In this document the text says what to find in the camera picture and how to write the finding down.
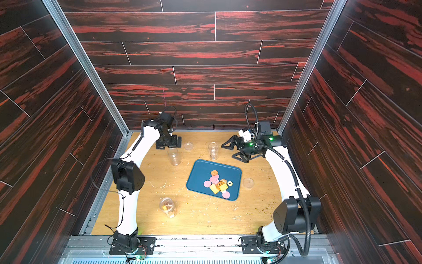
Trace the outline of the clear jar lid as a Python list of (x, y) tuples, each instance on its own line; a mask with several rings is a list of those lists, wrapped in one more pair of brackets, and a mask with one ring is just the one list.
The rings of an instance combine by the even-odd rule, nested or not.
[(185, 144), (184, 144), (184, 149), (185, 149), (186, 151), (192, 151), (192, 150), (193, 150), (193, 148), (194, 148), (193, 143), (185, 143)]
[(255, 182), (252, 178), (244, 178), (242, 180), (242, 186), (245, 189), (251, 190), (254, 187), (254, 185), (255, 185)]

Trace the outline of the clear jar with cookies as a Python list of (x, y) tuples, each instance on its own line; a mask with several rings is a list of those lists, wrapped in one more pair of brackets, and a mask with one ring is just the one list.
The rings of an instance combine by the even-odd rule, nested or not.
[(209, 157), (212, 161), (216, 161), (219, 157), (218, 151), (219, 151), (219, 145), (215, 142), (211, 142), (208, 145), (208, 151), (209, 151)]

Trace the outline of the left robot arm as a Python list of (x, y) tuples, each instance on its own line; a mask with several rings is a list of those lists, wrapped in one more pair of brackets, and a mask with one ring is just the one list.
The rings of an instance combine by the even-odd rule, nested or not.
[(143, 244), (138, 236), (137, 201), (146, 180), (140, 167), (153, 145), (158, 150), (181, 147), (181, 137), (173, 134), (176, 114), (175, 106), (167, 106), (157, 118), (142, 121), (140, 135), (127, 152), (120, 158), (106, 158), (98, 163), (111, 162), (113, 181), (119, 195), (119, 223), (110, 228), (113, 241), (109, 253), (125, 256), (127, 262), (136, 260), (137, 254), (143, 258), (153, 254), (155, 243)]

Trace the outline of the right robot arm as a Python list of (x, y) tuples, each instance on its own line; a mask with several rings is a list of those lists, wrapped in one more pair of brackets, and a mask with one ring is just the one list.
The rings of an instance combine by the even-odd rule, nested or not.
[(253, 104), (245, 111), (253, 111), (255, 122), (248, 124), (222, 144), (225, 149), (237, 149), (233, 158), (243, 163), (262, 157), (270, 165), (281, 194), (281, 204), (273, 212), (273, 220), (258, 228), (252, 248), (262, 254), (278, 250), (278, 256), (263, 258), (264, 264), (279, 264), (295, 244), (301, 257), (307, 257), (311, 247), (311, 233), (316, 225), (322, 204), (304, 187), (290, 159), (286, 141), (274, 135), (269, 122), (259, 121)]

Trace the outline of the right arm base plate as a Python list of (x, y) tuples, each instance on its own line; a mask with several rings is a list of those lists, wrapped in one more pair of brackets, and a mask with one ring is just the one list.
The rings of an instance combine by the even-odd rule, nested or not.
[(282, 255), (285, 252), (285, 247), (278, 242), (265, 242), (252, 235), (240, 237), (237, 246), (241, 248), (243, 254), (248, 255)]

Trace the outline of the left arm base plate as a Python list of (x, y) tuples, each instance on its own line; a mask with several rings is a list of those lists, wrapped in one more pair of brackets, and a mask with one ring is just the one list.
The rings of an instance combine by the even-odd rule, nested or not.
[(113, 238), (110, 255), (152, 255), (156, 246), (156, 237), (122, 236)]

